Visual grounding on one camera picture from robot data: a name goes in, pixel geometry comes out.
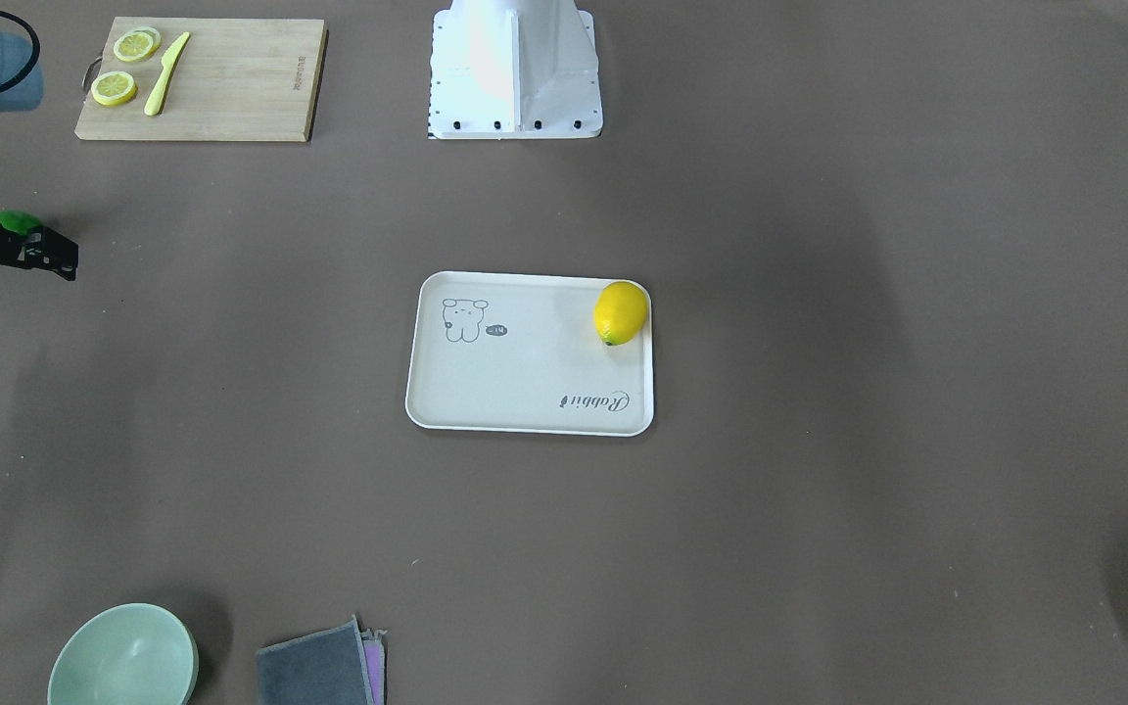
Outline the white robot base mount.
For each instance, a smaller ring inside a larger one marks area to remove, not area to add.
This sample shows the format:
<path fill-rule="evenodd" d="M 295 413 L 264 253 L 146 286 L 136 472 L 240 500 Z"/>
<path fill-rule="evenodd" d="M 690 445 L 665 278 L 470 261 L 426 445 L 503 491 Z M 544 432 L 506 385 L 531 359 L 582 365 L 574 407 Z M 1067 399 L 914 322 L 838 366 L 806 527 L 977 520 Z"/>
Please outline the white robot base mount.
<path fill-rule="evenodd" d="M 431 139 L 603 130 L 594 19 L 573 1 L 452 1 L 433 16 L 430 69 Z"/>

